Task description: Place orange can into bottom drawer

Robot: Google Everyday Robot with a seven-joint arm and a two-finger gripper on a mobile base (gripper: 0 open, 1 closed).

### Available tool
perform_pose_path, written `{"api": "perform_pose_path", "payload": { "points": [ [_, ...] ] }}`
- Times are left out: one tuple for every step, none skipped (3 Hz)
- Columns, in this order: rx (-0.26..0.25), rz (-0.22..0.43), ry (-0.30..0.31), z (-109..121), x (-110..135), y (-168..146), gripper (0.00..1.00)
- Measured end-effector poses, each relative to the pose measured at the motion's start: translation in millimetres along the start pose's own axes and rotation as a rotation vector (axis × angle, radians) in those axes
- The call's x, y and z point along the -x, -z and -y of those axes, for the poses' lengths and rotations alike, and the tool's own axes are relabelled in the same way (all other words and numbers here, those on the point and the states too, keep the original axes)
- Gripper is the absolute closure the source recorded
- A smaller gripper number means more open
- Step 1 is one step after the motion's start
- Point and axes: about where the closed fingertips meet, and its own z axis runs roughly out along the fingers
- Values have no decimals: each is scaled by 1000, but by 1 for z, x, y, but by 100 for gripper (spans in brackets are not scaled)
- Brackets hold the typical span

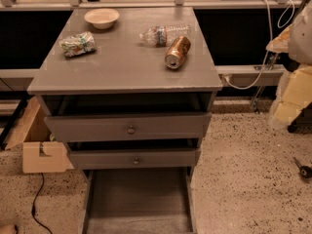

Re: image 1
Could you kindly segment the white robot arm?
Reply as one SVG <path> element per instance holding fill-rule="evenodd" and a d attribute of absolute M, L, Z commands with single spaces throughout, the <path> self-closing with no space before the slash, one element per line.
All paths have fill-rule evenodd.
<path fill-rule="evenodd" d="M 312 1 L 266 49 L 286 54 L 292 67 L 296 65 L 295 70 L 283 73 L 270 108 L 270 125 L 283 129 L 312 103 Z"/>

